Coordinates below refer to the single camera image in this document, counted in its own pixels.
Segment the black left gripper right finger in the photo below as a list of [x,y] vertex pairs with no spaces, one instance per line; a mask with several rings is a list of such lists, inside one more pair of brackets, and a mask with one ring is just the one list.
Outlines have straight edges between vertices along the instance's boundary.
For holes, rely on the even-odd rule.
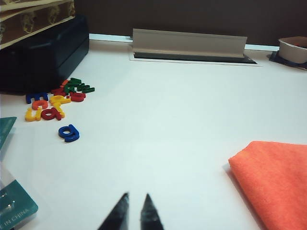
[[141,230],[164,230],[158,211],[149,194],[146,194],[145,197],[140,222]]

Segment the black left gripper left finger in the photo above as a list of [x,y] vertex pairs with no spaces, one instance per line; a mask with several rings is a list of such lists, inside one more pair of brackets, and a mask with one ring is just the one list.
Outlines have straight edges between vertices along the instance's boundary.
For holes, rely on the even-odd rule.
[[124,193],[98,230],[127,230],[129,227],[129,193]]

